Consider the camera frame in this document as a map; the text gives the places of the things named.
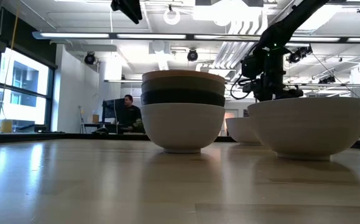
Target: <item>security camera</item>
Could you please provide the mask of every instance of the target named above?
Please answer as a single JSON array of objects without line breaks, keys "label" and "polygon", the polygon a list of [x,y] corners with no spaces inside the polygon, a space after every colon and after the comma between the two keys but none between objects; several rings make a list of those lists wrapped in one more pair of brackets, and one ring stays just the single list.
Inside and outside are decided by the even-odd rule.
[{"label": "security camera", "polygon": [[194,62],[194,61],[198,60],[198,53],[196,52],[195,49],[190,49],[187,59],[190,62]]},{"label": "security camera", "polygon": [[98,59],[95,57],[95,52],[87,52],[85,57],[85,63],[88,65],[95,65],[98,62]]}]

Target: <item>stacked bowls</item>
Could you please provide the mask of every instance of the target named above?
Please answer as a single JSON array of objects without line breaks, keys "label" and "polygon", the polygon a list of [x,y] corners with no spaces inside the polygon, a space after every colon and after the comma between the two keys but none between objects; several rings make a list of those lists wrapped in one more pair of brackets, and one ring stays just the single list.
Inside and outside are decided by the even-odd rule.
[{"label": "stacked bowls", "polygon": [[197,153],[223,125],[225,79],[188,70],[142,76],[141,115],[145,132],[165,152]]}]

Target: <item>cardboard box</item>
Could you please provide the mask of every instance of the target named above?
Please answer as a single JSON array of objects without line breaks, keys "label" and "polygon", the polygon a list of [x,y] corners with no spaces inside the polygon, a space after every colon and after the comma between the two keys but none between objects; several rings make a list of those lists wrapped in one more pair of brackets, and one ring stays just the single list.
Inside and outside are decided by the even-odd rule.
[{"label": "cardboard box", "polygon": [[96,124],[99,122],[99,115],[98,114],[93,114],[93,124]]}]

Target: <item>white ceramic bowl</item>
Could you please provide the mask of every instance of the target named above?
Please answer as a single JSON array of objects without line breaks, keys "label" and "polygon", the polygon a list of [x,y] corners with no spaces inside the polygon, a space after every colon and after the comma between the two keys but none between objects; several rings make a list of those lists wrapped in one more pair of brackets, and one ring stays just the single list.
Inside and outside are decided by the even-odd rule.
[{"label": "white ceramic bowl", "polygon": [[292,98],[247,108],[254,134],[280,157],[327,160],[360,136],[359,98]]},{"label": "white ceramic bowl", "polygon": [[220,106],[159,103],[141,107],[149,139],[165,152],[197,153],[217,138],[224,120]]},{"label": "white ceramic bowl", "polygon": [[241,144],[260,144],[254,135],[250,118],[227,118],[225,119],[229,135]]}]

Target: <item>computer monitor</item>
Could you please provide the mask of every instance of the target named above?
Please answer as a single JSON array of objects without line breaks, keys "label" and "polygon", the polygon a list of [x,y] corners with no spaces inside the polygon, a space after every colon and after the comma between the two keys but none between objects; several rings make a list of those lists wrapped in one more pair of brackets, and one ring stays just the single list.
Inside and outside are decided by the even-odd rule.
[{"label": "computer monitor", "polygon": [[103,102],[103,122],[105,118],[116,118],[120,121],[124,114],[124,98]]}]

